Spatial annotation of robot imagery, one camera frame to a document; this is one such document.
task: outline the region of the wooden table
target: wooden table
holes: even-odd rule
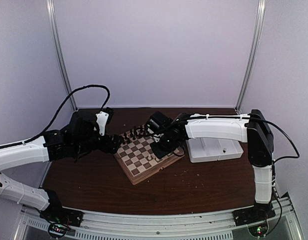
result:
[[[171,118],[182,112],[236,114],[228,108],[118,108],[107,132],[120,134],[144,124],[155,111]],[[254,203],[255,186],[246,144],[242,147],[240,159],[195,164],[186,155],[137,185],[113,155],[94,151],[77,163],[71,158],[53,162],[43,187],[56,191],[65,207],[105,213],[170,215],[246,207]]]

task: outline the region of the black chess piece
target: black chess piece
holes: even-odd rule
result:
[[[138,132],[137,132],[137,127],[134,126],[134,135],[137,137],[138,136]]]

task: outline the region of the wooden chessboard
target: wooden chessboard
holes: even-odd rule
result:
[[[174,153],[181,155],[181,157],[170,153],[162,159],[158,159],[150,147],[150,144],[154,142],[153,137],[133,139],[130,132],[126,132],[126,135],[130,139],[130,143],[122,144],[114,156],[133,185],[158,173],[184,155],[183,149],[179,147]]]

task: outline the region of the robotic arm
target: robotic arm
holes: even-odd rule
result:
[[[93,150],[114,154],[120,146],[120,138],[105,133],[112,116],[110,108],[96,115],[77,111],[61,130],[47,131],[27,144],[0,146],[0,171],[66,157],[78,160]],[[66,224],[69,219],[72,226],[79,226],[82,219],[82,212],[63,208],[54,191],[26,186],[0,173],[1,197],[38,209],[50,222]]]
[[[234,212],[236,225],[250,224],[275,216],[271,204],[275,181],[274,136],[259,110],[234,116],[182,113],[175,120],[156,112],[148,120],[147,127],[155,137],[151,148],[158,158],[172,153],[188,139],[206,137],[248,143],[248,160],[255,173],[255,205],[250,209]]]

